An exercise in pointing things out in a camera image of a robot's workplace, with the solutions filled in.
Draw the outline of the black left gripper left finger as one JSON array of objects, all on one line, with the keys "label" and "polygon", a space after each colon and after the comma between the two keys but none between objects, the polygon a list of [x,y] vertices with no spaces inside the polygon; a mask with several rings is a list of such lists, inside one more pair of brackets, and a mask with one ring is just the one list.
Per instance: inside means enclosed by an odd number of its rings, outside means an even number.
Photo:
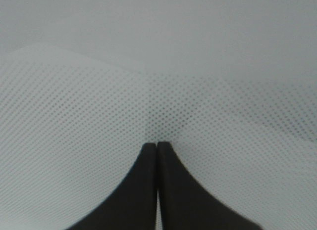
[{"label": "black left gripper left finger", "polygon": [[116,189],[70,230],[154,230],[157,212],[156,145],[146,143]]}]

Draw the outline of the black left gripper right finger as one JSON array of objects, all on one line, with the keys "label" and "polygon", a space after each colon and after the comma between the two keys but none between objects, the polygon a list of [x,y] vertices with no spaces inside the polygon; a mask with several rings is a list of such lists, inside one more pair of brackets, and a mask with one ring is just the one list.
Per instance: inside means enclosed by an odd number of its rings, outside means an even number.
[{"label": "black left gripper right finger", "polygon": [[207,192],[182,164],[172,145],[157,145],[158,193],[165,230],[260,230]]}]

